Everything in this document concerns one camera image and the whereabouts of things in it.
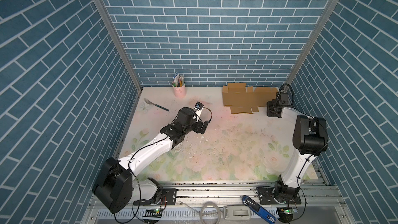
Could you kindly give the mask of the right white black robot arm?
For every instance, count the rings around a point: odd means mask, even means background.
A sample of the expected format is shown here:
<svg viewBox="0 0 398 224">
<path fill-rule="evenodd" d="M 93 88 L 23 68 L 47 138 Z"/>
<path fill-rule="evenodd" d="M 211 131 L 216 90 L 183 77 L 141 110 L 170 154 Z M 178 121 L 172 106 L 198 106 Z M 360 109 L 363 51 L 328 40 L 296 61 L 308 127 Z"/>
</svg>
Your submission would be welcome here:
<svg viewBox="0 0 398 224">
<path fill-rule="evenodd" d="M 271 204 L 300 203 L 299 190 L 303 176 L 328 147 L 326 120 L 302 113 L 292 106 L 279 105 L 277 100 L 267 102 L 267 115 L 294 123 L 292 144 L 295 150 L 287 168 L 275 182 L 274 189 L 266 192 L 263 198 Z"/>
</svg>

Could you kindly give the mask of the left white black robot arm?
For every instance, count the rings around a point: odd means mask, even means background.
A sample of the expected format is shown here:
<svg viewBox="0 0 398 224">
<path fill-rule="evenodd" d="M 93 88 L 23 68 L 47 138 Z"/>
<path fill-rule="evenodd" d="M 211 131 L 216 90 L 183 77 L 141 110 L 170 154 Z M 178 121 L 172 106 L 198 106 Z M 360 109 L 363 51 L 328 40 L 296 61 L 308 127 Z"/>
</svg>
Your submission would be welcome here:
<svg viewBox="0 0 398 224">
<path fill-rule="evenodd" d="M 148 144 L 125 157 L 107 159 L 95 180 L 93 194 L 113 214 L 131 202 L 157 204 L 162 199 L 163 186 L 153 178 L 140 181 L 137 177 L 157 158 L 184 141 L 190 132 L 206 131 L 209 121 L 200 118 L 204 108 L 200 102 L 194 108 L 181 108 L 173 121 Z"/>
</svg>

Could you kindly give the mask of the brown cardboard box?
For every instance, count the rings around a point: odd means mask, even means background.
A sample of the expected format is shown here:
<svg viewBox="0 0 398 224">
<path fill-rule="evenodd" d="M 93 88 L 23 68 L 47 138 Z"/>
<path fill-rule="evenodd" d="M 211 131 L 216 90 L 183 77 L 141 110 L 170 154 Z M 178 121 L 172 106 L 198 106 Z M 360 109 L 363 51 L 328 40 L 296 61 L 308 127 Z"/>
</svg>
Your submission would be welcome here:
<svg viewBox="0 0 398 224">
<path fill-rule="evenodd" d="M 228 83 L 222 87 L 223 105 L 230 108 L 231 114 L 253 114 L 259 107 L 267 107 L 274 100 L 278 89 L 275 87 L 253 87 L 246 83 Z"/>
</svg>

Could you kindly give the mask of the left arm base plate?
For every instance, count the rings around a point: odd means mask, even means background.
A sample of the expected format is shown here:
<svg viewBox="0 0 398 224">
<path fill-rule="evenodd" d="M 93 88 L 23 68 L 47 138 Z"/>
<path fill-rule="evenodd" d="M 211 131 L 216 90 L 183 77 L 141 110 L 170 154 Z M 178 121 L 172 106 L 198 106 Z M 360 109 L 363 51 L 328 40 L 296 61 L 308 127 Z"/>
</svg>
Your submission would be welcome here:
<svg viewBox="0 0 398 224">
<path fill-rule="evenodd" d="M 154 196 L 146 200 L 144 198 L 141 198 L 140 200 L 134 201 L 133 205 L 138 206 L 138 205 L 143 205 L 143 206 L 149 206 L 149 205 L 165 205 L 165 206 L 172 206 L 175 205 L 176 203 L 176 196 L 177 196 L 177 189 L 175 188 L 163 188 L 161 191 L 158 190 Z"/>
</svg>

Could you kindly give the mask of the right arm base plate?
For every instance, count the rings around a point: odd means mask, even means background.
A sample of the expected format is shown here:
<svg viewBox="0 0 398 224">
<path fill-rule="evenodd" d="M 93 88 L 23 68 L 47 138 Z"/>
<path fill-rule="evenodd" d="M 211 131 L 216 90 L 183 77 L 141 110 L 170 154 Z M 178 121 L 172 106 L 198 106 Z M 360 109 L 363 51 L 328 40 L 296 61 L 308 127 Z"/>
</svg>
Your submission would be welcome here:
<svg viewBox="0 0 398 224">
<path fill-rule="evenodd" d="M 270 186 L 260 186 L 255 189 L 262 205 L 302 204 L 299 188 L 288 187 L 285 190 L 276 190 Z"/>
</svg>

